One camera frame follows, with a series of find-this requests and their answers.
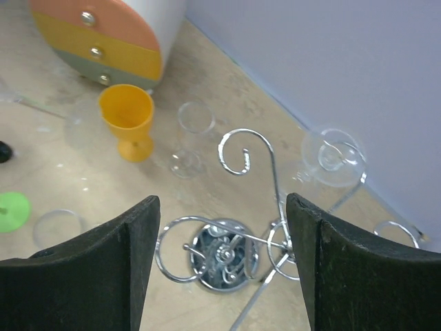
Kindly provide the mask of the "clear ribbed flute glass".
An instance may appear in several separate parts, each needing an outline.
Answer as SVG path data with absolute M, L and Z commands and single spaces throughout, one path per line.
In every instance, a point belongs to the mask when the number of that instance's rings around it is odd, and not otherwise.
M 38 133 L 54 134 L 75 150 L 89 152 L 95 149 L 103 133 L 97 106 L 91 99 L 47 106 L 18 92 L 5 90 L 1 92 L 1 102 L 16 103 L 34 110 Z

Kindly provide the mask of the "short clear wine glass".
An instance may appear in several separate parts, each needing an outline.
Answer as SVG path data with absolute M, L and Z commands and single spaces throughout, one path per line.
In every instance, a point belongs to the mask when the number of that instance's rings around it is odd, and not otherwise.
M 307 174 L 332 188 L 346 188 L 367 175 L 367 157 L 359 139 L 335 126 L 318 126 L 302 140 L 300 154 Z

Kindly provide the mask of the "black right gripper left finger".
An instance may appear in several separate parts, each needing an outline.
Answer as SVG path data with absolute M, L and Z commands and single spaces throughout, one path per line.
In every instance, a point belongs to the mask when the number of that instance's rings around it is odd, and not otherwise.
M 160 218 L 151 195 L 69 241 L 1 261 L 1 329 L 139 330 Z

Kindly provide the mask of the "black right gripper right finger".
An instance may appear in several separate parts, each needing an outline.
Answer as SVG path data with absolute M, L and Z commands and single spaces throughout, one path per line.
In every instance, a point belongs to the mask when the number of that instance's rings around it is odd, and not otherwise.
M 440 254 L 384 239 L 296 193 L 287 223 L 312 330 L 439 330 Z

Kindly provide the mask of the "green plastic wine glass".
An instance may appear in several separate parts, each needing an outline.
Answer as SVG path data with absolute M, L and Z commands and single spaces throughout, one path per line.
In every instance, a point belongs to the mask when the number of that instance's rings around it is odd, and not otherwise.
M 24 194 L 1 193 L 1 233 L 12 232 L 23 226 L 30 213 L 31 204 Z

